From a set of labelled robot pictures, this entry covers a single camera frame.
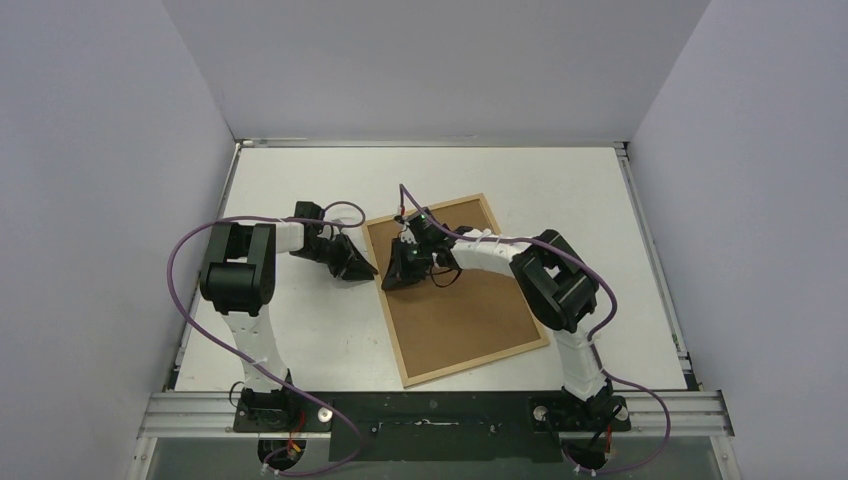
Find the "robotic arm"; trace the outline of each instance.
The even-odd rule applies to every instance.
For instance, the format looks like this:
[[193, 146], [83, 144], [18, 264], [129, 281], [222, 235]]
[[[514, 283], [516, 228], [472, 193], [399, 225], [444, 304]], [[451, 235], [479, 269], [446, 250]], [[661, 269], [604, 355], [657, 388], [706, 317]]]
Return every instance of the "robotic arm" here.
[[[530, 310], [554, 331], [565, 389], [585, 402], [604, 388], [607, 379], [589, 349], [588, 332], [579, 323], [595, 310], [598, 284], [576, 265], [537, 245], [501, 243], [509, 237], [492, 235], [488, 230], [459, 227], [453, 232], [469, 240], [454, 239], [420, 213], [395, 220], [403, 231], [392, 241], [383, 290], [412, 286], [425, 279], [433, 267], [446, 267], [457, 271], [457, 275], [462, 270], [476, 269], [515, 278]], [[484, 237], [497, 240], [480, 241]], [[580, 259], [554, 230], [545, 230], [535, 238]]]
[[[200, 293], [221, 314], [236, 347], [291, 383], [291, 372], [277, 349], [268, 304], [274, 296], [276, 258], [290, 253], [327, 265], [330, 274], [345, 281], [371, 280], [377, 273], [344, 233], [324, 238], [324, 209], [297, 202], [294, 216], [301, 221], [277, 225], [219, 222], [212, 227], [200, 270]], [[296, 420], [297, 399], [289, 390], [242, 360], [245, 410], [262, 423], [288, 428]]]

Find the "gray wall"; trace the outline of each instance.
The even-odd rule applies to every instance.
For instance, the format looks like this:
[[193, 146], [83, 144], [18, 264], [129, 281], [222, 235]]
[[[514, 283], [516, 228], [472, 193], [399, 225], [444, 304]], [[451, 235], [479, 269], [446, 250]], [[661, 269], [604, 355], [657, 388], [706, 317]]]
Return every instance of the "gray wall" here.
[[158, 1], [4, 2], [0, 52], [0, 476], [122, 478], [232, 139]]
[[630, 154], [746, 478], [848, 477], [848, 3], [713, 0]]
[[708, 0], [164, 0], [237, 137], [624, 140]]

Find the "cork board frame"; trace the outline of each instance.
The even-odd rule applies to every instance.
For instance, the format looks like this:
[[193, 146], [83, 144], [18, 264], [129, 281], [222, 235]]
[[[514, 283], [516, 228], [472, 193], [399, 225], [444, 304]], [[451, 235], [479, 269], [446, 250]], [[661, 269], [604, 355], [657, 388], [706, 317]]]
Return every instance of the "cork board frame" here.
[[[463, 224], [501, 233], [482, 193], [429, 208], [453, 228]], [[455, 218], [443, 220], [446, 215]], [[457, 219], [462, 223], [454, 225]], [[397, 231], [393, 215], [362, 226], [370, 261], [380, 272], [375, 285], [404, 387], [550, 344], [545, 327], [533, 317], [518, 285], [508, 277], [469, 270], [445, 289], [435, 288], [427, 279], [407, 289], [383, 291], [381, 274], [386, 271], [389, 245]], [[440, 283], [447, 283], [452, 275], [444, 277]], [[457, 308], [458, 297], [463, 298], [463, 308]], [[457, 310], [462, 311], [460, 316], [455, 315]]]

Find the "purple cable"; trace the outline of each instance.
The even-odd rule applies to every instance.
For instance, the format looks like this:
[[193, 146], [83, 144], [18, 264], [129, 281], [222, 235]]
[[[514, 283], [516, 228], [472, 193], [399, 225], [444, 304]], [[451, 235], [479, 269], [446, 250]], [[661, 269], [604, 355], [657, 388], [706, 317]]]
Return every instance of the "purple cable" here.
[[[418, 202], [415, 201], [415, 198], [412, 196], [412, 194], [409, 193], [409, 190], [407, 190], [407, 188], [403, 184], [400, 184], [400, 200], [401, 200], [400, 206], [401, 206], [401, 209], [404, 208], [403, 207], [403, 197], [404, 196], [406, 196], [406, 198], [408, 198], [409, 201], [412, 202], [412, 205], [415, 206], [416, 210], [418, 210], [419, 213], [423, 214], [434, 227], [438, 228], [442, 233], [448, 235], [449, 237], [455, 238], [457, 240], [465, 240], [465, 241], [468, 241], [468, 242], [477, 242], [477, 241], [500, 242], [500, 243], [503, 243], [503, 244], [506, 244], [506, 245], [510, 245], [510, 244], [513, 244], [513, 243], [529, 243], [529, 244], [532, 244], [532, 245], [536, 245], [538, 247], [544, 248], [545, 250], [547, 250], [551, 253], [554, 253], [555, 255], [558, 255], [558, 256], [564, 258], [565, 260], [577, 265], [578, 268], [583, 270], [586, 273], [586, 275], [588, 275], [590, 278], [592, 278], [592, 280], [596, 281], [598, 283], [598, 285], [600, 285], [601, 288], [604, 289], [604, 291], [609, 296], [611, 308], [610, 308], [610, 313], [606, 316], [606, 318], [604, 318], [603, 321], [601, 321], [601, 323], [597, 324], [595, 326], [595, 328], [592, 328], [591, 330], [589, 330], [589, 333], [586, 335], [586, 339], [589, 341], [590, 348], [592, 349], [592, 355], [594, 355], [595, 362], [597, 362], [598, 368], [601, 370], [601, 373], [606, 375], [607, 378], [609, 378], [610, 380], [612, 380], [614, 382], [621, 383], [622, 385], [627, 385], [627, 386], [635, 388], [637, 390], [641, 390], [642, 392], [645, 392], [648, 395], [654, 397], [654, 399], [656, 399], [656, 401], [662, 407], [663, 413], [665, 414], [665, 435], [663, 436], [662, 442], [660, 442], [660, 445], [656, 448], [656, 450], [654, 450], [653, 453], [651, 453], [650, 455], [648, 455], [644, 459], [642, 459], [642, 460], [640, 460], [640, 461], [638, 461], [638, 462], [636, 462], [632, 465], [626, 465], [624, 467], [614, 468], [614, 469], [610, 469], [610, 470], [601, 470], [601, 471], [596, 472], [596, 474], [598, 474], [598, 475], [610, 475], [610, 474], [627, 472], [627, 471], [639, 468], [639, 467], [645, 465], [646, 463], [650, 462], [654, 458], [656, 458], [656, 456], [659, 455], [665, 449], [666, 445], [668, 445], [668, 440], [669, 440], [669, 437], [671, 436], [671, 414], [668, 411], [668, 406], [665, 404], [663, 399], [660, 398], [659, 395], [654, 393], [654, 391], [649, 389], [648, 387], [639, 385], [638, 383], [633, 383], [631, 381], [618, 378], [615, 375], [612, 375], [608, 371], [606, 371], [604, 369], [603, 363], [601, 362], [601, 355], [598, 353], [598, 348], [592, 342], [592, 338], [595, 336], [595, 334], [598, 333], [602, 328], [609, 325], [609, 323], [612, 321], [613, 317], [615, 316], [616, 312], [618, 311], [618, 300], [615, 298], [615, 294], [612, 292], [612, 288], [610, 288], [609, 284], [607, 284], [607, 282], [604, 281], [604, 279], [601, 278], [601, 276], [598, 275], [598, 273], [596, 271], [589, 268], [585, 263], [581, 262], [577, 258], [563, 252], [562, 250], [554, 247], [553, 245], [545, 243], [541, 240], [537, 240], [535, 238], [526, 238], [526, 237], [516, 237], [516, 238], [483, 237], [483, 238], [475, 238], [475, 237], [466, 237], [464, 235], [454, 233], [454, 232], [448, 230], [447, 228], [445, 228], [445, 226], [443, 226], [435, 218], [433, 218], [432, 215], [425, 212], [424, 209], [421, 207], [421, 205], [419, 205]], [[591, 470], [587, 470], [583, 467], [580, 467], [580, 469], [581, 469], [581, 471], [584, 471], [584, 472], [591, 472]]]
[[[310, 471], [307, 471], [307, 472], [279, 472], [278, 473], [279, 475], [282, 475], [284, 477], [307, 477], [307, 476], [310, 476], [310, 475], [318, 475], [318, 474], [325, 473], [325, 472], [328, 472], [330, 470], [333, 470], [335, 468], [338, 468], [338, 467], [350, 462], [351, 460], [356, 458], [357, 455], [359, 455], [360, 451], [362, 451], [362, 445], [364, 443], [362, 433], [359, 431], [358, 428], [356, 428], [356, 425], [354, 425], [353, 422], [347, 416], [345, 416], [342, 412], [336, 410], [332, 405], [322, 401], [319, 398], [316, 398], [313, 395], [310, 395], [307, 392], [304, 392], [303, 390], [301, 390], [301, 389], [295, 387], [294, 385], [286, 382], [282, 378], [274, 375], [273, 373], [268, 371], [265, 367], [258, 364], [256, 362], [256, 360], [251, 358], [246, 353], [241, 352], [238, 349], [231, 347], [226, 342], [219, 339], [215, 335], [212, 335], [208, 330], [201, 327], [200, 324], [198, 324], [197, 321], [191, 317], [191, 314], [188, 313], [188, 310], [186, 310], [186, 308], [180, 302], [179, 295], [177, 295], [177, 290], [174, 287], [174, 260], [177, 258], [177, 253], [179, 252], [180, 248], [191, 237], [197, 235], [198, 233], [200, 233], [203, 230], [215, 225], [218, 222], [235, 222], [235, 221], [239, 221], [239, 220], [250, 220], [250, 221], [257, 221], [257, 222], [274, 222], [274, 223], [278, 223], [278, 222], [299, 222], [299, 223], [313, 223], [313, 224], [320, 224], [320, 225], [331, 225], [331, 226], [337, 227], [339, 229], [358, 227], [358, 226], [361, 226], [362, 224], [365, 223], [365, 212], [358, 205], [355, 205], [355, 204], [350, 203], [350, 202], [341, 201], [341, 202], [331, 203], [330, 205], [327, 206], [327, 208], [324, 209], [324, 211], [326, 212], [330, 207], [335, 206], [335, 205], [350, 205], [350, 206], [356, 208], [359, 211], [359, 213], [362, 215], [361, 220], [359, 222], [355, 223], [355, 224], [345, 224], [345, 223], [340, 223], [340, 222], [328, 222], [328, 221], [324, 221], [324, 220], [314, 220], [314, 219], [307, 219], [307, 218], [288, 217], [288, 218], [280, 219], [280, 218], [271, 218], [271, 217], [257, 217], [257, 216], [253, 216], [253, 215], [240, 215], [240, 216], [236, 216], [236, 217], [221, 218], [221, 219], [216, 220], [214, 222], [204, 223], [203, 225], [201, 225], [201, 226], [195, 228], [194, 230], [188, 232], [183, 238], [181, 238], [177, 242], [176, 246], [174, 246], [174, 249], [171, 251], [171, 255], [168, 257], [168, 267], [167, 267], [168, 292], [171, 294], [171, 300], [174, 301], [174, 305], [177, 307], [177, 310], [183, 316], [183, 319], [185, 319], [186, 323], [191, 325], [192, 328], [197, 330], [201, 335], [203, 335], [204, 337], [209, 339], [215, 345], [218, 345], [219, 347], [223, 348], [224, 350], [226, 350], [226, 351], [232, 353], [233, 355], [241, 358], [245, 362], [252, 364], [263, 375], [265, 375], [266, 377], [270, 378], [271, 380], [279, 383], [284, 388], [287, 388], [287, 389], [291, 390], [292, 392], [300, 395], [301, 397], [309, 400], [310, 402], [315, 403], [318, 406], [324, 407], [327, 410], [333, 412], [333, 414], [336, 416], [336, 418], [341, 419], [341, 421], [344, 422], [347, 426], [349, 426], [353, 430], [353, 432], [356, 434], [356, 436], [359, 438], [359, 445], [356, 447], [356, 450], [353, 453], [351, 453], [350, 455], [348, 455], [347, 457], [339, 460], [338, 462], [332, 463], [332, 464], [327, 465], [325, 467], [317, 468], [315, 470], [310, 470]], [[280, 453], [282, 450], [284, 450], [284, 449], [278, 449], [278, 450], [271, 452], [270, 454], [268, 454], [268, 456], [265, 457], [265, 460], [263, 462], [265, 464], [267, 464], [268, 461], [270, 461], [272, 458], [274, 458], [274, 456], [277, 455], [278, 453]]]

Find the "purple wire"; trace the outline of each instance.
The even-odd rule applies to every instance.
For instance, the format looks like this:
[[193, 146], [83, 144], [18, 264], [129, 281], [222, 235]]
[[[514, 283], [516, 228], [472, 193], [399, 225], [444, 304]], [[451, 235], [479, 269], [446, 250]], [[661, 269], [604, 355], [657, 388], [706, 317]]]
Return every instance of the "purple wire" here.
[[[631, 382], [629, 380], [624, 380], [624, 379], [618, 378], [615, 375], [612, 375], [608, 371], [606, 371], [606, 369], [604, 369], [603, 362], [601, 362], [601, 355], [600, 355], [600, 353], [598, 353], [598, 348], [595, 346], [594, 342], [592, 342], [592, 338], [595, 336], [595, 334], [598, 333], [602, 328], [606, 327], [612, 321], [616, 312], [618, 312], [618, 299], [615, 298], [615, 294], [612, 292], [612, 288], [610, 288], [609, 284], [607, 284], [607, 282], [603, 278], [601, 278], [601, 276], [596, 271], [589, 268], [589, 266], [587, 266], [585, 263], [581, 262], [579, 259], [575, 258], [574, 256], [569, 255], [566, 252], [563, 252], [562, 250], [554, 247], [551, 244], [545, 243], [545, 242], [543, 242], [541, 240], [537, 240], [535, 238], [526, 238], [526, 237], [516, 237], [516, 238], [483, 237], [483, 238], [475, 238], [475, 237], [467, 237], [467, 236], [464, 236], [464, 235], [460, 235], [458, 233], [454, 233], [454, 232], [450, 231], [449, 229], [445, 228], [445, 226], [442, 225], [441, 223], [439, 223], [435, 218], [433, 218], [432, 215], [428, 214], [421, 207], [421, 205], [419, 205], [418, 202], [415, 201], [415, 198], [412, 196], [411, 193], [409, 193], [409, 190], [407, 190], [407, 188], [403, 184], [400, 184], [401, 209], [403, 209], [403, 197], [404, 196], [406, 196], [406, 198], [408, 198], [409, 201], [412, 202], [412, 205], [415, 206], [416, 210], [418, 210], [419, 213], [426, 216], [427, 220], [434, 227], [438, 228], [442, 233], [448, 235], [449, 237], [455, 238], [457, 240], [465, 240], [465, 241], [468, 241], [468, 242], [477, 242], [477, 241], [500, 242], [500, 243], [503, 243], [503, 244], [506, 244], [506, 245], [510, 245], [510, 244], [514, 244], [514, 243], [529, 243], [529, 244], [532, 244], [532, 245], [536, 245], [538, 247], [544, 248], [545, 250], [547, 250], [551, 253], [554, 253], [555, 255], [559, 255], [560, 257], [564, 258], [565, 260], [577, 265], [577, 267], [580, 268], [581, 270], [583, 270], [586, 273], [586, 275], [591, 277], [592, 280], [596, 281], [598, 283], [598, 285], [600, 285], [601, 288], [603, 288], [604, 291], [606, 292], [606, 294], [609, 296], [610, 305], [611, 305], [610, 312], [606, 316], [606, 318], [604, 318], [603, 321], [601, 321], [601, 323], [597, 324], [595, 326], [595, 328], [592, 328], [591, 330], [589, 330], [589, 333], [586, 335], [586, 339], [589, 341], [589, 345], [590, 345], [590, 348], [592, 350], [592, 355], [594, 355], [594, 357], [595, 357], [595, 362], [597, 362], [598, 368], [601, 370], [601, 373], [606, 375], [607, 378], [609, 378], [610, 380], [612, 380], [614, 382], [618, 382], [622, 385], [627, 385], [627, 386], [635, 388], [637, 390], [641, 390], [642, 392], [645, 392], [648, 395], [654, 397], [654, 399], [656, 399], [656, 401], [660, 404], [660, 407], [662, 407], [663, 413], [665, 414], [665, 435], [663, 435], [662, 442], [660, 442], [659, 446], [656, 448], [656, 450], [654, 450], [653, 453], [651, 453], [650, 455], [648, 455], [644, 459], [642, 459], [642, 460], [640, 460], [640, 461], [638, 461], [638, 462], [636, 462], [632, 465], [626, 465], [624, 467], [614, 468], [614, 469], [610, 469], [610, 470], [605, 469], [605, 470], [598, 471], [596, 473], [598, 475], [610, 475], [610, 474], [627, 472], [627, 471], [630, 471], [630, 470], [633, 470], [633, 469], [636, 469], [636, 468], [639, 468], [639, 467], [645, 465], [646, 463], [648, 463], [651, 460], [653, 460], [654, 458], [656, 458], [657, 455], [662, 453], [662, 451], [665, 449], [666, 445], [668, 445], [669, 437], [671, 436], [671, 414], [668, 411], [668, 406], [665, 404], [665, 401], [663, 401], [663, 399], [660, 398], [659, 395], [654, 393], [654, 391], [649, 389], [648, 387], [639, 385], [638, 383], [634, 383], [634, 382]], [[591, 470], [587, 470], [583, 467], [580, 467], [580, 469], [584, 472], [591, 472]]]
[[[350, 455], [348, 455], [347, 457], [339, 460], [338, 462], [331, 463], [330, 465], [327, 465], [325, 467], [317, 468], [315, 470], [310, 470], [310, 471], [306, 471], [306, 472], [284, 472], [284, 471], [279, 472], [279, 475], [282, 475], [284, 477], [307, 477], [307, 476], [310, 476], [310, 475], [318, 475], [318, 474], [325, 473], [325, 472], [328, 472], [330, 470], [333, 470], [335, 468], [338, 468], [338, 467], [350, 462], [351, 460], [356, 458], [357, 455], [359, 455], [360, 451], [362, 451], [362, 446], [363, 446], [363, 443], [364, 443], [362, 433], [359, 431], [358, 428], [356, 428], [356, 425], [354, 425], [353, 422], [347, 416], [345, 416], [342, 412], [336, 410], [332, 405], [324, 402], [323, 400], [321, 400], [321, 399], [319, 399], [319, 398], [317, 398], [317, 397], [295, 387], [294, 385], [286, 382], [282, 378], [274, 375], [273, 373], [268, 371], [265, 367], [256, 363], [256, 360], [251, 358], [246, 353], [244, 353], [244, 352], [242, 352], [242, 351], [240, 351], [236, 348], [231, 347], [226, 342], [219, 339], [215, 335], [212, 335], [208, 330], [201, 327], [200, 324], [197, 323], [197, 321], [194, 318], [191, 317], [191, 314], [188, 312], [188, 310], [186, 310], [186, 308], [183, 306], [182, 302], [180, 302], [180, 297], [177, 294], [177, 289], [174, 287], [174, 260], [177, 258], [177, 253], [179, 252], [180, 248], [191, 237], [197, 235], [198, 233], [200, 233], [203, 230], [215, 225], [218, 222], [235, 222], [235, 221], [239, 221], [239, 220], [250, 220], [250, 221], [257, 221], [257, 222], [275, 222], [276, 223], [276, 222], [282, 221], [282, 222], [299, 222], [299, 223], [312, 223], [312, 224], [320, 224], [320, 225], [332, 225], [332, 226], [337, 227], [339, 229], [358, 227], [358, 226], [361, 226], [362, 224], [365, 223], [365, 212], [358, 205], [355, 205], [351, 202], [345, 202], [345, 201], [334, 202], [334, 203], [331, 203], [330, 205], [328, 205], [324, 209], [324, 211], [326, 212], [330, 207], [335, 206], [335, 205], [350, 205], [350, 206], [356, 208], [359, 211], [359, 213], [362, 215], [362, 218], [360, 219], [359, 222], [357, 222], [355, 224], [345, 224], [345, 223], [340, 223], [340, 222], [328, 222], [328, 221], [324, 221], [324, 220], [314, 220], [314, 219], [307, 219], [307, 218], [288, 217], [288, 218], [280, 219], [280, 218], [272, 218], [272, 217], [257, 217], [257, 216], [253, 216], [253, 215], [240, 215], [240, 216], [235, 216], [235, 217], [222, 218], [222, 219], [216, 220], [214, 222], [204, 223], [203, 225], [201, 225], [201, 226], [195, 228], [194, 230], [188, 232], [184, 237], [182, 237], [177, 242], [176, 246], [174, 246], [174, 249], [171, 251], [171, 255], [168, 257], [168, 267], [167, 267], [168, 292], [171, 294], [171, 300], [174, 301], [174, 305], [177, 307], [177, 310], [183, 316], [183, 319], [185, 319], [186, 323], [191, 325], [192, 328], [197, 330], [201, 335], [203, 335], [204, 337], [209, 339], [209, 341], [211, 341], [215, 345], [218, 345], [219, 347], [223, 348], [224, 350], [226, 350], [226, 351], [232, 353], [233, 355], [241, 358], [245, 362], [252, 364], [256, 368], [256, 370], [259, 370], [263, 375], [265, 375], [266, 377], [270, 378], [271, 380], [279, 383], [284, 388], [287, 388], [287, 389], [291, 390], [292, 392], [300, 395], [301, 397], [309, 400], [310, 402], [315, 403], [316, 405], [324, 407], [327, 410], [333, 412], [333, 414], [336, 416], [336, 418], [339, 418], [342, 422], [344, 422], [347, 426], [349, 426], [353, 430], [353, 432], [356, 434], [356, 436], [359, 438], [359, 445], [356, 447], [356, 450], [353, 453], [351, 453]], [[268, 456], [265, 457], [263, 462], [265, 464], [267, 464], [272, 458], [274, 458], [275, 455], [281, 453], [282, 450], [284, 450], [284, 449], [278, 449], [278, 450], [275, 450], [275, 451], [269, 453]]]

